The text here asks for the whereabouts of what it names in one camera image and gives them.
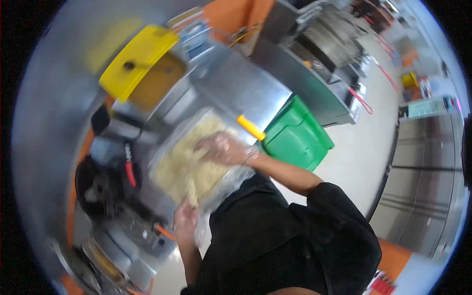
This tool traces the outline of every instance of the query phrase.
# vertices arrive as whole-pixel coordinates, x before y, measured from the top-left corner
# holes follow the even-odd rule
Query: yellow lid
[[[152,66],[178,40],[175,33],[163,27],[148,25],[112,60],[100,77],[99,84],[113,98],[126,101]]]

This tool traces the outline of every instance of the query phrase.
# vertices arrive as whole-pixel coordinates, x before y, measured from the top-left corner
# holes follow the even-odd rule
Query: green plastic container
[[[280,161],[313,171],[334,143],[296,95],[265,130],[262,147]]]

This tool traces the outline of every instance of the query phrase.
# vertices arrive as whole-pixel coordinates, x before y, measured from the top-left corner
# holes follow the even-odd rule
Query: plastic glove
[[[204,137],[195,145],[194,151],[208,150],[201,160],[223,165],[245,165],[259,155],[256,147],[242,143],[228,133],[219,131]]]
[[[188,199],[182,202],[174,213],[174,234],[179,246],[195,243],[194,231],[197,227],[198,208],[192,207]]]

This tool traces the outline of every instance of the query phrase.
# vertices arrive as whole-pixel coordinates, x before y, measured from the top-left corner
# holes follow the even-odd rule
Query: stainless steel prep table
[[[264,130],[292,94],[281,82],[252,64],[238,51],[213,40],[209,40],[206,46],[211,50],[192,60],[192,69],[187,73],[187,77],[178,82],[178,84],[185,84],[183,87],[186,89],[185,92],[181,91],[177,84],[162,99],[147,120],[148,127],[162,135],[159,142],[153,146],[145,143],[135,144],[135,161],[139,163],[142,170],[143,183],[140,192],[134,197],[170,223],[173,221],[175,205],[151,183],[148,165],[155,151],[165,141],[172,129],[193,116],[198,110],[204,107],[213,107],[229,126],[239,131],[242,140],[248,144],[254,144],[256,139],[207,97],[212,96],[214,100],[220,100],[235,113],[242,111],[248,120],[252,121],[260,130]],[[173,93],[178,93],[180,97],[176,99],[172,96]],[[172,101],[173,104],[171,108],[168,106],[169,101]],[[123,106],[117,108],[120,111],[126,109]],[[166,115],[172,112],[174,113],[171,115],[173,117],[172,124],[164,123]],[[92,146],[91,154],[94,157],[102,157],[106,154],[107,158],[111,158],[110,154],[104,150],[121,150],[116,146],[108,148],[104,145],[113,145],[113,143],[96,140]]]

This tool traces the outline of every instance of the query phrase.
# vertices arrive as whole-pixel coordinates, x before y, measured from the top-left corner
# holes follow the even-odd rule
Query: red tool
[[[125,154],[126,154],[126,176],[128,177],[129,183],[133,188],[136,188],[136,178],[133,172],[133,156],[131,154],[130,143],[125,143]]]
[[[357,94],[357,92],[356,92],[354,89],[352,89],[352,88],[351,88],[346,82],[344,82],[343,80],[340,79],[339,81],[343,84],[343,86],[344,86],[347,90],[349,90],[349,92],[352,94],[352,96],[355,97],[355,98],[361,103],[361,105],[364,107],[364,109],[367,111],[367,113],[368,113],[369,115],[372,115],[372,114],[374,113],[374,111],[372,110],[371,106],[368,105],[368,104]]]
[[[374,61],[374,63],[380,68],[380,70],[382,71],[382,73],[384,73],[385,77],[387,77],[387,79],[390,81],[390,84],[392,84],[393,86],[393,89],[398,92],[398,86],[395,84],[395,82],[393,82],[392,78],[390,77],[389,74],[387,74],[387,72],[384,70],[384,68],[379,64],[379,62],[373,57],[371,56],[371,59]]]

